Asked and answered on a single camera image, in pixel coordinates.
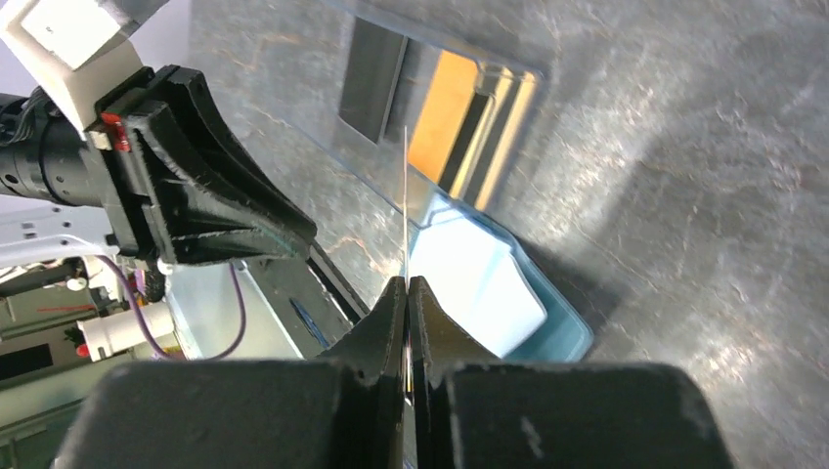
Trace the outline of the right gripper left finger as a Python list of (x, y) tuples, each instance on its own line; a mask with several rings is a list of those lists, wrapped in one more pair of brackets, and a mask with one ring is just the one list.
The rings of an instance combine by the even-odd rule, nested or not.
[(344, 363), (367, 385), (387, 380), (401, 389), (406, 300), (404, 279), (392, 277), (369, 314), (318, 359)]

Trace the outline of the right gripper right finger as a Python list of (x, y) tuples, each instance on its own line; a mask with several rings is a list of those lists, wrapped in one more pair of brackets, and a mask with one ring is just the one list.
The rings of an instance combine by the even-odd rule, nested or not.
[(408, 317), (414, 389), (437, 388), (458, 362), (498, 359), (446, 313), (425, 277), (411, 278)]

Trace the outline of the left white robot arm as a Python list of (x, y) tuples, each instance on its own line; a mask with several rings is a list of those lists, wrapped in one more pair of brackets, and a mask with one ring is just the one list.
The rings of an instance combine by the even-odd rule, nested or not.
[(265, 175), (221, 116), (202, 72), (143, 67), (79, 133), (41, 89), (1, 98), (1, 191), (102, 208), (128, 257), (210, 265), (306, 258), (316, 224)]

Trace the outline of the blue leather card holder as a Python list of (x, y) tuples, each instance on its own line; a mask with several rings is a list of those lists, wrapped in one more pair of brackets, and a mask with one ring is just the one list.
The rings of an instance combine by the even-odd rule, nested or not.
[(441, 192), (417, 221), (408, 274), (424, 277), (450, 318), (492, 354), (543, 362), (587, 354), (592, 330), (508, 230)]

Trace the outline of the clear card box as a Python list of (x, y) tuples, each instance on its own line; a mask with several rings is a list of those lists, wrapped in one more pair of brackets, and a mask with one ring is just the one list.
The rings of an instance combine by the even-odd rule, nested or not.
[(195, 1), (190, 62), (265, 175), (372, 304), (440, 181), (473, 165), (536, 78), (395, 1)]

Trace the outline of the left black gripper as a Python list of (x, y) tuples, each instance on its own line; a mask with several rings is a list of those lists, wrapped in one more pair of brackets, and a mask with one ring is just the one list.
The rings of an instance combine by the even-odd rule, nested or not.
[(218, 111), (202, 72), (141, 67), (94, 103), (84, 164), (120, 255), (172, 265), (306, 259), (315, 223), (278, 190)]

